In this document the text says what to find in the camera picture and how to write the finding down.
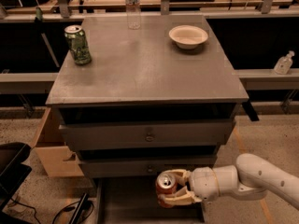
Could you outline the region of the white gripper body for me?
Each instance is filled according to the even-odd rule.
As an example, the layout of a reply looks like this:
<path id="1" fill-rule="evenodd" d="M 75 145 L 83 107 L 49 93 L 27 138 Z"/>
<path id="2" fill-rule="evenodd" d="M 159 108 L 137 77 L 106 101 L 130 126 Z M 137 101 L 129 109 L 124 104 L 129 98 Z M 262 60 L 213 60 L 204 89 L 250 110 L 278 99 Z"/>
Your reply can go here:
<path id="1" fill-rule="evenodd" d="M 209 167 L 196 168 L 191 172 L 189 185 L 197 203 L 212 202 L 219 197 L 218 180 Z"/>

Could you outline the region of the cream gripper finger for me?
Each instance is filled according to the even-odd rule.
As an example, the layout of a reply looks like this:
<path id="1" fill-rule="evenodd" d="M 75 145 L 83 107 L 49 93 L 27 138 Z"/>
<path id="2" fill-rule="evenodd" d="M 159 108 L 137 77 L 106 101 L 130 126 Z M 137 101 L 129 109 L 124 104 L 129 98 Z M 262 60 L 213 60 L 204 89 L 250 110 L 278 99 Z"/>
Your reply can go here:
<path id="1" fill-rule="evenodd" d="M 172 194 L 158 195 L 158 204 L 161 206 L 183 206 L 200 203 L 201 201 L 201 198 L 197 197 L 193 191 L 189 191 L 186 187 Z"/>
<path id="2" fill-rule="evenodd" d="M 181 186 L 185 186 L 186 183 L 189 181 L 189 177 L 191 175 L 191 172 L 185 169 L 172 169 L 172 170 L 166 170 L 166 174 L 171 174 L 175 177 L 178 184 Z"/>

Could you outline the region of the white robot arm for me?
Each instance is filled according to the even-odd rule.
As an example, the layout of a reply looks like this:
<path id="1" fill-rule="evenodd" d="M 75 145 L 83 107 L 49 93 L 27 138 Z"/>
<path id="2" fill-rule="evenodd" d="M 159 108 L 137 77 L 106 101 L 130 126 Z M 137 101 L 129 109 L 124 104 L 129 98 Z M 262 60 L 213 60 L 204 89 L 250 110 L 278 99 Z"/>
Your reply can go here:
<path id="1" fill-rule="evenodd" d="M 166 208 L 213 202 L 222 196 L 261 200 L 269 191 L 299 209 L 299 178 L 249 153 L 239 155 L 234 165 L 167 170 L 156 179 L 158 203 Z"/>

